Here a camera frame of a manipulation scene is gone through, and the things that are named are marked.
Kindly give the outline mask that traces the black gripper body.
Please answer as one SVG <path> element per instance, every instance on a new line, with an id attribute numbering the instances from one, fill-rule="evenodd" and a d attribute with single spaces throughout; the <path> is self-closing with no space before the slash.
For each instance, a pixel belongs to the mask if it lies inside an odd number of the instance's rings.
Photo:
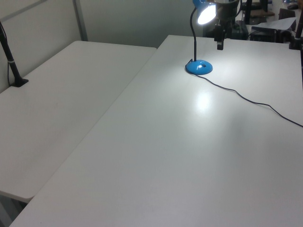
<path id="1" fill-rule="evenodd" d="M 218 43 L 222 43 L 224 41 L 225 36 L 225 28 L 221 24 L 215 24 L 214 27 L 214 41 Z"/>

